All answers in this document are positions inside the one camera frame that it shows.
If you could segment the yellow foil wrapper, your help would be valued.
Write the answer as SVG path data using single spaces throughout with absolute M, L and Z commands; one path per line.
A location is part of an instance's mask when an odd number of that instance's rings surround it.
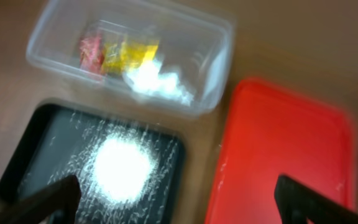
M 152 61 L 159 47 L 158 40 L 138 42 L 124 39 L 121 42 L 107 42 L 103 46 L 103 73 L 123 74 L 138 69 L 143 63 Z

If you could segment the white tissue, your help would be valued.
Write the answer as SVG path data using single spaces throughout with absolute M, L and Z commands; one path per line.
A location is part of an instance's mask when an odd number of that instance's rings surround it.
M 138 94 L 190 106 L 195 99 L 195 91 L 182 76 L 179 66 L 163 67 L 162 61 L 155 59 L 143 62 L 138 68 L 127 69 L 123 79 Z

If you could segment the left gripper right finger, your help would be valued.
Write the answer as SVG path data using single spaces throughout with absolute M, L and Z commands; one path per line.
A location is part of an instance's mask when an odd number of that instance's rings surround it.
M 358 224 L 358 214 L 287 175 L 278 176 L 274 198 L 283 224 Z

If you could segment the red snack wrapper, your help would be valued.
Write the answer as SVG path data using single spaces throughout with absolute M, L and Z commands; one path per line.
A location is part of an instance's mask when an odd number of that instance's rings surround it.
M 80 41 L 80 68 L 90 73 L 100 74 L 104 55 L 101 51 L 101 34 L 94 33 Z

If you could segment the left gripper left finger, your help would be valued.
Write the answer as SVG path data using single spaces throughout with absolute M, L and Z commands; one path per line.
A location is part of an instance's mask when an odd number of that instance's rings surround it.
M 69 175 L 0 212 L 0 224 L 40 223 L 60 212 L 59 223 L 74 223 L 81 198 L 80 184 Z

